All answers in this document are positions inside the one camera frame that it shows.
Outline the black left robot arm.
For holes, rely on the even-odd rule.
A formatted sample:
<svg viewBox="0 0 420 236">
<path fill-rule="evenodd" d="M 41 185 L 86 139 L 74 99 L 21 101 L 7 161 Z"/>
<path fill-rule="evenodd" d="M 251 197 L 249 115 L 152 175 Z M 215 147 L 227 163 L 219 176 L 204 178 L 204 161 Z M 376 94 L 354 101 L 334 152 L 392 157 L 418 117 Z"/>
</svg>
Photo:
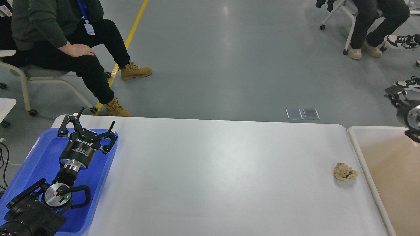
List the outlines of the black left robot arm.
<svg viewBox="0 0 420 236">
<path fill-rule="evenodd" d="M 81 112 L 44 131 L 1 198 L 2 236 L 82 236 L 117 147 L 114 122 L 89 130 Z"/>
</svg>

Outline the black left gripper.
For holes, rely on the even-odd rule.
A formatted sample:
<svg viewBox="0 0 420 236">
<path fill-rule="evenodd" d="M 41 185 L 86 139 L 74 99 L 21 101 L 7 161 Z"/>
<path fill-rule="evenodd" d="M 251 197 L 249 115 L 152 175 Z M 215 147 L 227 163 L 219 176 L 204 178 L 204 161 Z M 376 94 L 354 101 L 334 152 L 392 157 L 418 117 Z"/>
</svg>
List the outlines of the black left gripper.
<svg viewBox="0 0 420 236">
<path fill-rule="evenodd" d="M 59 127 L 57 136 L 69 138 L 69 142 L 59 157 L 60 168 L 71 170 L 88 169 L 96 151 L 100 150 L 103 154 L 108 154 L 117 141 L 117 135 L 113 131 L 115 121 L 111 123 L 105 133 L 97 134 L 91 130 L 83 130 L 79 119 L 84 109 L 81 108 L 78 113 L 72 116 L 65 115 Z M 67 129 L 68 123 L 73 124 L 73 133 L 69 133 Z M 103 146 L 100 142 L 105 139 L 109 139 L 110 142 Z"/>
</svg>

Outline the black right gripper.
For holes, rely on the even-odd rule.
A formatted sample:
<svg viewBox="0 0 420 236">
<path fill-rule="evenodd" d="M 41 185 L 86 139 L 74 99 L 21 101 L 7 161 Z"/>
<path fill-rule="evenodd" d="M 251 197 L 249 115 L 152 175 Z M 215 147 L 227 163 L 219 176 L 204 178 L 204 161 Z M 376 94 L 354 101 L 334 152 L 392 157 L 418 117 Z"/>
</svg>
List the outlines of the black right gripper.
<svg viewBox="0 0 420 236">
<path fill-rule="evenodd" d="M 414 142 L 420 142 L 420 101 L 406 100 L 407 91 L 399 86 L 392 85 L 385 90 L 384 97 L 397 108 L 398 121 L 407 127 L 404 132 Z"/>
</svg>

